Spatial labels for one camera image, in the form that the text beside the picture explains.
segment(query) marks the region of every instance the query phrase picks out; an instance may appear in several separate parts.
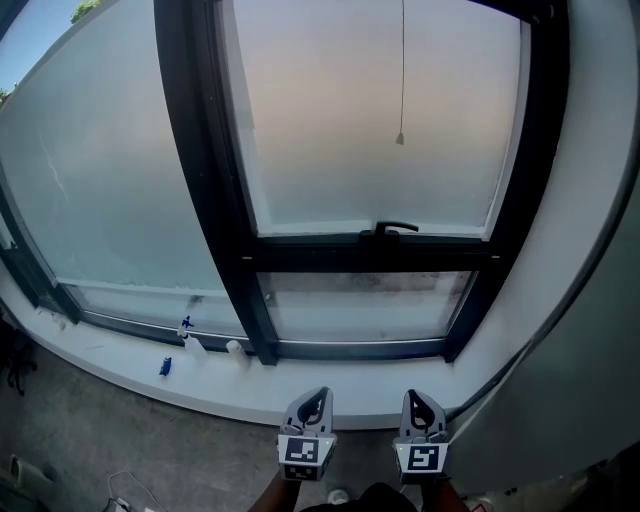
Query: window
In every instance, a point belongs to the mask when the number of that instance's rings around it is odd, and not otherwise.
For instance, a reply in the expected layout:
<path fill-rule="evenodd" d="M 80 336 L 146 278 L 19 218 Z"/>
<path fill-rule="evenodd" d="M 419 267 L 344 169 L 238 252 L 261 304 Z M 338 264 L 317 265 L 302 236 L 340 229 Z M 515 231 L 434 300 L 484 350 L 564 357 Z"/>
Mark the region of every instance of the window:
<path fill-rule="evenodd" d="M 455 359 L 544 192 L 566 3 L 87 18 L 0 109 L 0 209 L 63 311 L 172 343 L 192 313 L 264 364 Z"/>

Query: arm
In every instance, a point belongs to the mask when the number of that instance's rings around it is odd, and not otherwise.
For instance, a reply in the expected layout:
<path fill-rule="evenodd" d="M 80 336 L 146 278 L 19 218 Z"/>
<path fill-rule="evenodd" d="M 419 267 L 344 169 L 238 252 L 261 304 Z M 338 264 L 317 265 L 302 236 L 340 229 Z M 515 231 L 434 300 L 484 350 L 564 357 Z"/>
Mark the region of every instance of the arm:
<path fill-rule="evenodd" d="M 300 482 L 283 480 L 276 473 L 249 512 L 293 512 L 299 492 Z"/>
<path fill-rule="evenodd" d="M 433 512 L 469 512 L 449 480 L 436 480 L 421 486 L 423 510 Z"/>

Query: gray floor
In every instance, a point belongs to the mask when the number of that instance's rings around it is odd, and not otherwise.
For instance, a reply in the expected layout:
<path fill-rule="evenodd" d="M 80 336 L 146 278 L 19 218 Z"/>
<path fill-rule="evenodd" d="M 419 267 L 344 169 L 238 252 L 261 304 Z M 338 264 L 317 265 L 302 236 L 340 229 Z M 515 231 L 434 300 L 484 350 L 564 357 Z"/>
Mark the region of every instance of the gray floor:
<path fill-rule="evenodd" d="M 12 453 L 50 467 L 52 512 L 101 511 L 107 477 L 130 470 L 169 512 L 243 512 L 277 469 L 273 428 L 228 421 L 157 402 L 102 381 L 45 349 L 38 371 L 25 380 L 26 396 L 0 382 L 0 464 Z M 376 481 L 399 488 L 390 443 L 393 432 L 341 433 L 322 482 L 302 486 L 298 508 L 323 502 L 345 487 L 357 496 Z M 548 482 L 494 497 L 496 510 L 554 511 L 572 482 Z M 126 475 L 114 494 L 136 510 L 157 509 Z M 416 489 L 405 491 L 417 501 Z"/>

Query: black window frame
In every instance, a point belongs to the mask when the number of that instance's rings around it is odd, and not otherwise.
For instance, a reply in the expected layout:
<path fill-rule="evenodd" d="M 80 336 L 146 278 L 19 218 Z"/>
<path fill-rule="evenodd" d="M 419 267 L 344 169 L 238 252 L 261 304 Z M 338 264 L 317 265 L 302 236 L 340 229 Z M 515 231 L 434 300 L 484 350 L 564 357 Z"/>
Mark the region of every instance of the black window frame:
<path fill-rule="evenodd" d="M 524 121 L 506 195 L 489 241 L 359 234 L 259 238 L 241 169 L 218 6 L 225 0 L 155 0 L 156 37 L 169 117 L 185 179 L 222 281 L 263 364 L 298 359 L 442 356 L 471 339 L 527 237 L 555 157 L 569 76 L 566 0 L 471 0 L 529 24 Z M 278 341 L 258 272 L 473 271 L 446 337 L 371 343 Z"/>

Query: window handle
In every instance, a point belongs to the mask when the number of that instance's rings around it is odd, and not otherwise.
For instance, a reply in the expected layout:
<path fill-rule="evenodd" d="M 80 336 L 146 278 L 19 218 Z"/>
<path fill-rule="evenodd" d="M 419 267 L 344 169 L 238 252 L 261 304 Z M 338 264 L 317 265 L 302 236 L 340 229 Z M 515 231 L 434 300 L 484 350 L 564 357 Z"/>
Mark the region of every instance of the window handle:
<path fill-rule="evenodd" d="M 375 231 L 370 229 L 360 231 L 360 238 L 380 241 L 390 241 L 391 239 L 397 238 L 400 233 L 393 229 L 387 231 L 387 228 L 389 227 L 410 229 L 411 231 L 415 231 L 416 233 L 419 231 L 418 226 L 414 224 L 409 224 L 407 222 L 397 222 L 393 220 L 383 220 L 376 223 Z"/>

